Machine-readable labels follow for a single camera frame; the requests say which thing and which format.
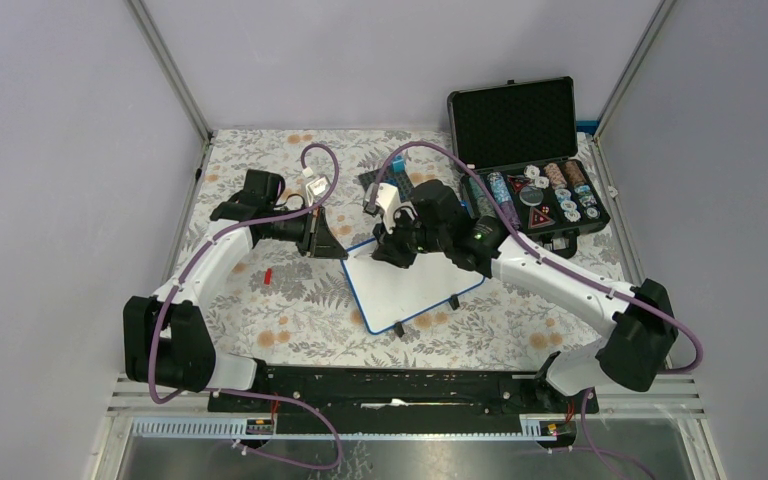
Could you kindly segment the black poker chip case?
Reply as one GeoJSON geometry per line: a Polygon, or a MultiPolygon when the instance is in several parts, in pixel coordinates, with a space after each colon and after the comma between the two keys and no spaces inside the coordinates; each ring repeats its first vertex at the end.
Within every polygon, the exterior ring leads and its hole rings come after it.
{"type": "Polygon", "coordinates": [[[498,204],[518,231],[563,258],[608,225],[582,162],[572,77],[458,90],[447,107],[454,152],[476,173],[459,185],[473,216],[493,216],[498,204]]]}

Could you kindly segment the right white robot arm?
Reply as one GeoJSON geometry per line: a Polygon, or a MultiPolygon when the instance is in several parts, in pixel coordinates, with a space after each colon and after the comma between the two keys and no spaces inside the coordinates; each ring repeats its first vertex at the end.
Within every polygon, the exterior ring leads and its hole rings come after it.
{"type": "Polygon", "coordinates": [[[557,412],[573,395],[606,384],[648,391],[675,343],[677,329],[663,318],[668,295],[660,284],[602,278],[496,217],[475,219],[439,180],[415,187],[407,202],[395,186],[373,183],[364,210],[379,219],[373,259],[409,269],[421,255],[441,254],[461,270],[542,296],[598,334],[583,347],[552,354],[541,366],[533,396],[543,410],[557,412]]]}

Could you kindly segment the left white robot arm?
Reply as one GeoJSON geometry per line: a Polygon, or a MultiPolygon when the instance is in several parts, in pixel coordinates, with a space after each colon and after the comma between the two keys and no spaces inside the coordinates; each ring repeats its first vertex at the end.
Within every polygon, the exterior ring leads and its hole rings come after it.
{"type": "Polygon", "coordinates": [[[270,385],[258,361],[220,352],[206,323],[209,307],[231,270],[262,240],[284,241],[300,255],[345,260],[347,250],[327,225],[323,207],[289,210],[278,200],[277,173],[251,170],[243,188],[211,213],[201,246],[148,297],[124,306],[125,372],[135,382],[202,392],[232,389],[248,411],[269,401],[270,385]]]}

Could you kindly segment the blue framed whiteboard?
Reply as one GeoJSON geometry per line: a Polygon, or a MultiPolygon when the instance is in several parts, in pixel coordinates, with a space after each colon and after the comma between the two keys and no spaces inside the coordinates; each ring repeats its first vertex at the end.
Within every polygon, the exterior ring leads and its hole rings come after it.
{"type": "Polygon", "coordinates": [[[406,269],[372,258],[374,239],[348,250],[341,262],[367,331],[378,335],[484,283],[477,272],[456,267],[441,253],[420,254],[406,269]]]}

